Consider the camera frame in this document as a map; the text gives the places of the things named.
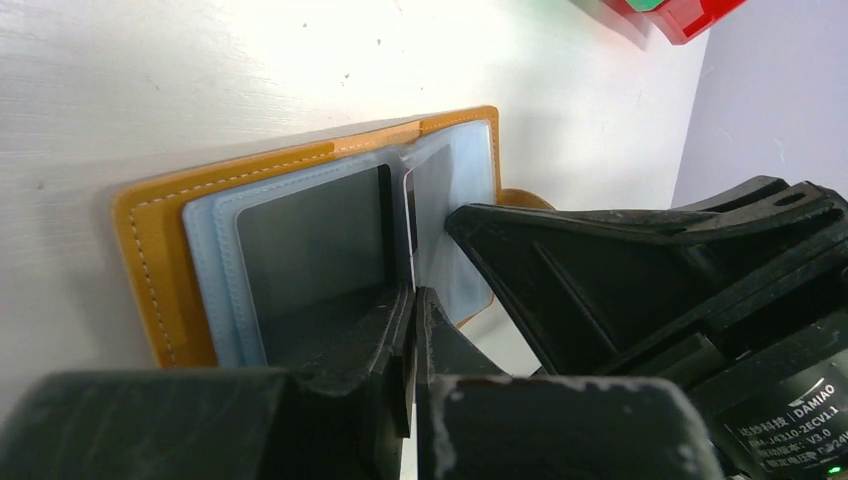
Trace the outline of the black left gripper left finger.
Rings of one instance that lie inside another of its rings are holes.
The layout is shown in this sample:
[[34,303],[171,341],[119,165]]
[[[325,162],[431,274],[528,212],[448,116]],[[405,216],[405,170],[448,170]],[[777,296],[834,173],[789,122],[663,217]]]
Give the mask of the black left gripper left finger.
[[1,429],[5,479],[396,479],[414,291],[312,308],[280,366],[64,371]]

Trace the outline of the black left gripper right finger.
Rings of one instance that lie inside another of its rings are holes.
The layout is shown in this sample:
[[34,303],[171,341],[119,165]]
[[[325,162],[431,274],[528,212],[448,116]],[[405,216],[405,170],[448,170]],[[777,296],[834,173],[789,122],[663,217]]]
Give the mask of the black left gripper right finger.
[[707,428],[660,378],[503,373],[446,318],[414,307],[422,479],[720,479]]

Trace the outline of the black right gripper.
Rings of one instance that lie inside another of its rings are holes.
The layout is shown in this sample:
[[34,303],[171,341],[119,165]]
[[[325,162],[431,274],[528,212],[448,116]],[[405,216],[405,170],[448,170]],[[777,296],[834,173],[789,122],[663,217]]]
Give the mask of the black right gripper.
[[662,370],[702,415],[732,479],[847,473],[847,269],[779,280],[743,298],[672,299]]

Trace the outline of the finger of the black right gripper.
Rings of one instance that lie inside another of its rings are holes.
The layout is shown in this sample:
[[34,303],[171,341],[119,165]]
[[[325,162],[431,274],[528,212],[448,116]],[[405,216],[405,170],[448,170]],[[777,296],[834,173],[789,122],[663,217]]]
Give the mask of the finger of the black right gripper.
[[559,375],[657,376],[687,342],[711,374],[847,300],[847,202],[811,182],[757,176],[670,210],[469,204],[445,228]]

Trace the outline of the yellow leather card holder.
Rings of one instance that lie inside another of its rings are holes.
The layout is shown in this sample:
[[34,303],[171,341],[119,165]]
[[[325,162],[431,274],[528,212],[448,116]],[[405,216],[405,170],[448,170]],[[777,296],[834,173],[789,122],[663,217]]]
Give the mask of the yellow leather card holder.
[[192,200],[386,146],[409,144],[454,125],[485,121],[494,155],[499,113],[479,106],[428,116],[358,123],[298,134],[286,146],[139,181],[113,198],[112,218],[142,324],[161,368],[218,361],[182,223]]

